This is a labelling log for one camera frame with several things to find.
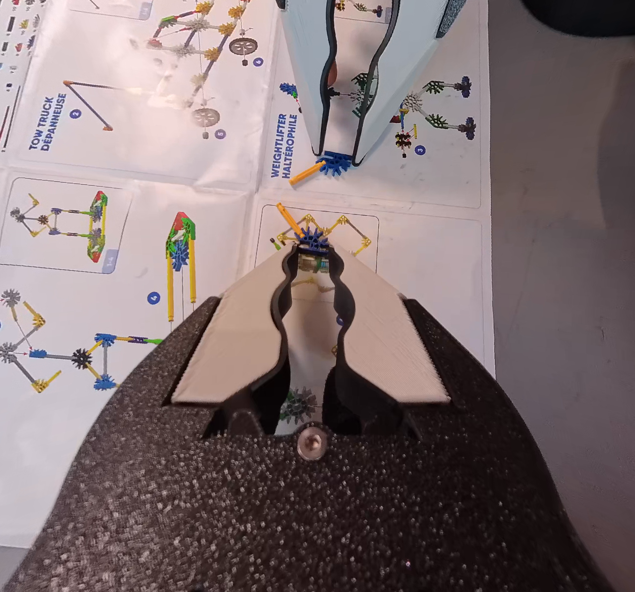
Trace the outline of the white instruction sheet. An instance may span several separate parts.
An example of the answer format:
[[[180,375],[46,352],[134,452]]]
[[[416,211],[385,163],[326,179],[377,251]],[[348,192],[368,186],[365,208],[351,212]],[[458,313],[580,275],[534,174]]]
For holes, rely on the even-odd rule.
[[[1,0],[1,547],[27,548],[109,396],[316,226],[494,371],[488,0],[359,167],[315,161],[275,0]]]

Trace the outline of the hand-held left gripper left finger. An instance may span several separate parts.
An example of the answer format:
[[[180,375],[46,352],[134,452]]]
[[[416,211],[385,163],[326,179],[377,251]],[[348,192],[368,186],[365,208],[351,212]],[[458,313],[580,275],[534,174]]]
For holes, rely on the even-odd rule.
[[[217,407],[211,432],[274,432],[290,389],[288,339],[297,247],[284,247],[222,295],[172,404]]]

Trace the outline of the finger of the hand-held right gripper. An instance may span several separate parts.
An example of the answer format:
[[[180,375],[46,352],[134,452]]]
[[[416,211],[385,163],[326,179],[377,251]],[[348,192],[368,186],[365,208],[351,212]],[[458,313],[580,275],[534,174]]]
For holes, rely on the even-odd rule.
[[[431,58],[448,0],[393,0],[386,35],[371,60],[359,107],[353,165],[359,166],[387,128]]]
[[[304,122],[320,154],[329,116],[328,75],[337,53],[335,0],[281,0],[282,26]]]

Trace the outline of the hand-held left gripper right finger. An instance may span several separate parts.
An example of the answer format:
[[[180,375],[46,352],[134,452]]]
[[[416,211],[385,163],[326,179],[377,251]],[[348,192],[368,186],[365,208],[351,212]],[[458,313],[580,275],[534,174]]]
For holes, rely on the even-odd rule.
[[[342,327],[324,423],[337,432],[393,434],[406,407],[449,404],[404,297],[340,247],[329,249],[329,273]]]

